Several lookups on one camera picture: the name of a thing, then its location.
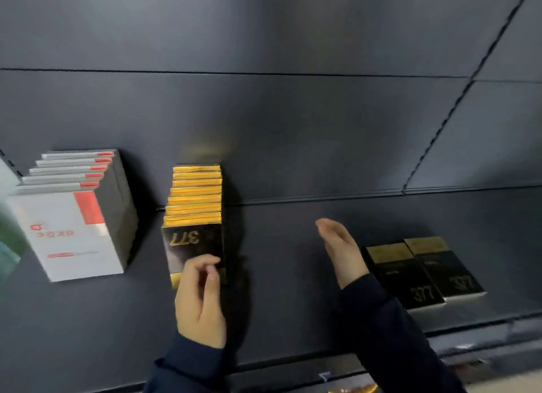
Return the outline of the white green packet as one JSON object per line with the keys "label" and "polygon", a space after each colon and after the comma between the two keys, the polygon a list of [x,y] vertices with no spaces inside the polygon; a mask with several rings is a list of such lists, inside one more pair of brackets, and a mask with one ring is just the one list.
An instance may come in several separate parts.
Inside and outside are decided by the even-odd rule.
{"label": "white green packet", "polygon": [[19,177],[0,151],[0,283],[15,271],[27,249],[24,234],[8,204],[18,183]]}

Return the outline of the black gold carton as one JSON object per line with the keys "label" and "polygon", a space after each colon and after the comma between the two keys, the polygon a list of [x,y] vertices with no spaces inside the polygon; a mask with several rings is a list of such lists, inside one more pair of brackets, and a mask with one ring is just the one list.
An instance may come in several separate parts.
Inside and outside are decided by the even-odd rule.
{"label": "black gold carton", "polygon": [[363,249],[371,272],[408,311],[445,305],[437,287],[405,243]]}
{"label": "black gold carton", "polygon": [[446,302],[474,299],[487,292],[447,242],[438,236],[404,239]]}
{"label": "black gold carton", "polygon": [[220,258],[216,268],[221,283],[227,283],[226,256],[224,253],[224,230],[222,223],[211,220],[193,219],[179,222],[163,221],[161,227],[170,281],[174,290],[178,289],[180,276],[187,260],[211,254]]}

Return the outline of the person's left hand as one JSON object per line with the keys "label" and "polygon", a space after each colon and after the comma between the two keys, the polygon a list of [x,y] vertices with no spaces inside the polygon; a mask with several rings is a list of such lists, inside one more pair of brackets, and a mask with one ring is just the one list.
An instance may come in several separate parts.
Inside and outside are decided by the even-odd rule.
{"label": "person's left hand", "polygon": [[189,259],[180,276],[174,306],[180,335],[212,348],[223,349],[227,342],[227,325],[223,313],[222,316],[202,315],[206,265],[213,264],[216,267],[219,262],[220,258],[211,254]]}

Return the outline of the gold packet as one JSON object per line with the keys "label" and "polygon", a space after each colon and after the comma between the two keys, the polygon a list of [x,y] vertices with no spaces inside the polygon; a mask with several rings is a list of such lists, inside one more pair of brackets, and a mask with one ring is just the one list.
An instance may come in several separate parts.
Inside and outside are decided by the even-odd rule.
{"label": "gold packet", "polygon": [[378,385],[370,383],[362,385],[360,387],[343,387],[337,389],[330,389],[326,393],[376,393],[378,391]]}

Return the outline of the person's right hand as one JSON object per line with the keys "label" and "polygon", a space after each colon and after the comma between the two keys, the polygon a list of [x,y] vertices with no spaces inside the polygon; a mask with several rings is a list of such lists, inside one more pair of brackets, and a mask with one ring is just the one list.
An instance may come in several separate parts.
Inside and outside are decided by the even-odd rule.
{"label": "person's right hand", "polygon": [[315,225],[341,289],[370,273],[360,248],[344,225],[328,218],[318,219]]}

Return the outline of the dark grey shelf unit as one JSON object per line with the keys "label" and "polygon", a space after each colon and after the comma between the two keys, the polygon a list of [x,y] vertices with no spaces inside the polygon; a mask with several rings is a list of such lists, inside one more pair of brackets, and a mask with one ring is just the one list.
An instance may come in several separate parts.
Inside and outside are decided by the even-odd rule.
{"label": "dark grey shelf unit", "polygon": [[225,172],[233,391],[366,380],[314,220],[360,246],[443,236],[487,293],[416,312],[450,363],[542,370],[542,82],[501,59],[542,0],[0,0],[0,157],[117,148],[126,273],[0,282],[0,393],[141,391],[173,339],[172,168]]}

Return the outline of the person's left forearm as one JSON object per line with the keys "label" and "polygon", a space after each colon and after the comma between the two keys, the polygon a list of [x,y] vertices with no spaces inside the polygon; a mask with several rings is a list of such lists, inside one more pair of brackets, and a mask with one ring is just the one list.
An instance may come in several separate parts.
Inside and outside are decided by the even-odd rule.
{"label": "person's left forearm", "polygon": [[224,349],[176,334],[166,354],[153,363],[143,393],[219,393],[224,389]]}

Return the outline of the person's right forearm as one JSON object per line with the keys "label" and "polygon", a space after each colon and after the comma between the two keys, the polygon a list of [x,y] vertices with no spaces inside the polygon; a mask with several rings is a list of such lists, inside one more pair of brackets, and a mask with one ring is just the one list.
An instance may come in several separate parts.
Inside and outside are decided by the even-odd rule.
{"label": "person's right forearm", "polygon": [[384,393],[467,393],[373,274],[344,287],[339,303],[352,350]]}

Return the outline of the row of black gold boxes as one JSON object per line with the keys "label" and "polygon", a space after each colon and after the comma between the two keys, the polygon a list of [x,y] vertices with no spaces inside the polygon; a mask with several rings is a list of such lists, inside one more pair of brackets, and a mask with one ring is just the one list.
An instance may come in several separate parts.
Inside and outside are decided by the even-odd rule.
{"label": "row of black gold boxes", "polygon": [[221,224],[222,194],[219,163],[174,165],[162,227]]}

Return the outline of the white box with red patch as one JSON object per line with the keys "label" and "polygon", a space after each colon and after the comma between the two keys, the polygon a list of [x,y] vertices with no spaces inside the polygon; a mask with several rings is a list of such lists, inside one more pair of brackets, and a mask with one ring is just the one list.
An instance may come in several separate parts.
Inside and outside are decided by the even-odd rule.
{"label": "white box with red patch", "polygon": [[118,150],[47,152],[22,184],[46,192],[74,192],[80,201],[82,193],[90,193],[96,210],[84,215],[104,224],[122,249],[131,250],[138,216]]}
{"label": "white box with red patch", "polygon": [[51,282],[125,272],[138,218],[115,184],[20,184],[8,205]]}
{"label": "white box with red patch", "polygon": [[138,218],[123,170],[29,175],[10,204],[38,237],[66,238],[83,248],[79,253],[93,251],[101,239],[127,264]]}
{"label": "white box with red patch", "polygon": [[126,173],[118,156],[45,155],[38,167],[22,178],[18,191],[24,194],[60,194],[74,201],[84,225],[96,235],[110,236],[117,254],[126,259],[138,228],[138,216]]}
{"label": "white box with red patch", "polygon": [[42,154],[29,176],[45,183],[98,182],[97,195],[107,226],[129,242],[135,238],[138,216],[127,174],[117,149],[64,150]]}

